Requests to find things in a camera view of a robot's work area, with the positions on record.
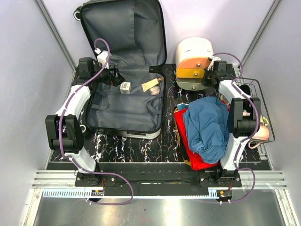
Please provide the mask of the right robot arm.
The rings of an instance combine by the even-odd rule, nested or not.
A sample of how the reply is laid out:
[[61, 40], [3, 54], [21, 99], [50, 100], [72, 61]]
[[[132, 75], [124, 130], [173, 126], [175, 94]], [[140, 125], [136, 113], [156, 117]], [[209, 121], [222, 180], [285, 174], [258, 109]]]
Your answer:
[[230, 102], [227, 128], [230, 133], [225, 155], [214, 170], [213, 180], [218, 186], [238, 179], [239, 159], [247, 143], [260, 129], [261, 100], [246, 94], [230, 75], [229, 64], [213, 57], [205, 69], [202, 84], [212, 87]]

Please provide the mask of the blue cloth garment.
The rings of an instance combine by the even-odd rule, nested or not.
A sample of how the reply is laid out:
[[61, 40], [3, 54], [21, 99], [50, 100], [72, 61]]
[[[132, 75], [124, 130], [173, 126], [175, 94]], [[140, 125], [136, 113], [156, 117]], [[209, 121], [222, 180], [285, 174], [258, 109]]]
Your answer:
[[216, 97], [192, 101], [183, 114], [189, 148], [205, 163], [217, 163], [225, 154], [228, 115], [228, 106]]

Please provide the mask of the red cloth garment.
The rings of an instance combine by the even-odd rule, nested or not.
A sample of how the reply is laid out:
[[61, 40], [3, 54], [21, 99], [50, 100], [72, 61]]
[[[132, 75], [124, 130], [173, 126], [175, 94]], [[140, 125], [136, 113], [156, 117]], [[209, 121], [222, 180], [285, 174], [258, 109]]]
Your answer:
[[226, 153], [230, 133], [229, 107], [216, 97], [204, 97], [178, 106], [175, 123], [192, 170], [217, 166]]

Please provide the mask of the teal cream cartoon towel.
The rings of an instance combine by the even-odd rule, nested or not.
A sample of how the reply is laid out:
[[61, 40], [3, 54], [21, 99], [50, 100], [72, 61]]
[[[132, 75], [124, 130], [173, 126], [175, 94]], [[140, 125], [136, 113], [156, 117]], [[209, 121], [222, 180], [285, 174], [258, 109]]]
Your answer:
[[185, 103], [181, 103], [181, 104], [178, 104], [178, 105], [177, 105], [178, 111], [187, 109], [188, 107], [189, 107], [189, 104], [185, 104]]

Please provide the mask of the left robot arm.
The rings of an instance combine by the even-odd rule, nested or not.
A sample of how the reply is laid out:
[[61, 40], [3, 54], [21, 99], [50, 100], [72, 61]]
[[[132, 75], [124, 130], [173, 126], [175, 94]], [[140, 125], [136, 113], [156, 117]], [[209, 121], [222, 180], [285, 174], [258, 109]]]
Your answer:
[[98, 164], [84, 148], [88, 127], [79, 122], [81, 111], [99, 83], [117, 87], [124, 80], [117, 66], [99, 63], [91, 57], [81, 58], [65, 103], [45, 119], [50, 149], [60, 152], [78, 168], [77, 186], [105, 184]]

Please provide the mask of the small white barcode box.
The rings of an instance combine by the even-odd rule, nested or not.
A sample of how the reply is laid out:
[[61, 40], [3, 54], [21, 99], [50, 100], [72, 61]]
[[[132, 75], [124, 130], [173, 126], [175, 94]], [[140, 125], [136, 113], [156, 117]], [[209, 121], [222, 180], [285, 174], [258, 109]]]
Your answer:
[[130, 94], [130, 92], [131, 92], [131, 83], [130, 82], [121, 83], [119, 90], [120, 90], [121, 94]]

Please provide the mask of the white black space suitcase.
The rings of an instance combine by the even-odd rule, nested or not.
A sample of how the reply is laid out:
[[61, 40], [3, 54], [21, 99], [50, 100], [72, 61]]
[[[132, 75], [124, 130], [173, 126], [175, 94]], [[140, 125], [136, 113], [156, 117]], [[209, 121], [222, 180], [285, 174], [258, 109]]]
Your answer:
[[165, 82], [152, 95], [142, 85], [165, 79], [164, 18], [157, 0], [91, 0], [74, 11], [91, 49], [109, 50], [109, 65], [115, 66], [126, 82], [128, 94], [117, 86], [95, 80], [85, 120], [91, 129], [104, 134], [153, 139], [160, 134]]

